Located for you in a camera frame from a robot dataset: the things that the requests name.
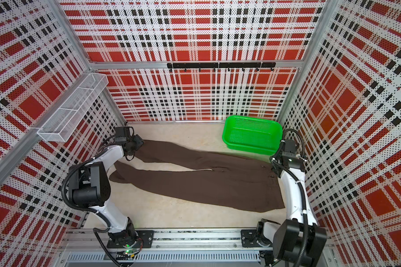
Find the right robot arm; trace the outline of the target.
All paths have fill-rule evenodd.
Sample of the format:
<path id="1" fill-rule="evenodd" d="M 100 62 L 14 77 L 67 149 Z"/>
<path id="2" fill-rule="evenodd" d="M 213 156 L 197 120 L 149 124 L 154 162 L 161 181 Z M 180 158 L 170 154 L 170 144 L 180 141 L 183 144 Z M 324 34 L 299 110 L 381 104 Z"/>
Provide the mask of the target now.
<path id="1" fill-rule="evenodd" d="M 286 220 L 282 223 L 262 219 L 255 230 L 241 231 L 244 248 L 258 248 L 260 263 L 275 267 L 315 267 L 327 241 L 326 230 L 319 226 L 308 201 L 304 159 L 284 153 L 272 156 L 271 165 L 283 182 Z"/>

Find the brown trousers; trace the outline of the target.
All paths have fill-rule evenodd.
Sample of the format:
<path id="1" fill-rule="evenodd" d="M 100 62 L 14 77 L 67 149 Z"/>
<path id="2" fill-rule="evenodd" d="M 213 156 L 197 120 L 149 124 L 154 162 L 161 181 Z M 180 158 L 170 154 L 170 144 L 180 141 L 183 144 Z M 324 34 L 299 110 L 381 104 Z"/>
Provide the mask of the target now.
<path id="1" fill-rule="evenodd" d="M 285 207 L 278 178 L 264 161 L 153 140 L 146 140 L 136 157 L 146 163 L 170 163 L 188 170 L 139 170 L 117 161 L 110 181 L 171 198 L 243 211 L 268 212 Z"/>

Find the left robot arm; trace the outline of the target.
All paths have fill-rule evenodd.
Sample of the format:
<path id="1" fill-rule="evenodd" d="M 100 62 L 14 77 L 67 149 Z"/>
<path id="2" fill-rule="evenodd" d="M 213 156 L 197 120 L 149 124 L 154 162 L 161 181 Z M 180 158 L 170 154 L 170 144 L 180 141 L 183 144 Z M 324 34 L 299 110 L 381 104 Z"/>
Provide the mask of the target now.
<path id="1" fill-rule="evenodd" d="M 93 229 L 95 234 L 107 233 L 118 247 L 133 247 L 139 240 L 132 221 L 110 200 L 108 170 L 121 158 L 135 156 L 144 140 L 139 135 L 115 135 L 115 141 L 103 145 L 89 160 L 69 168 L 61 186 L 63 202 L 70 208 L 91 212 L 105 224 Z"/>

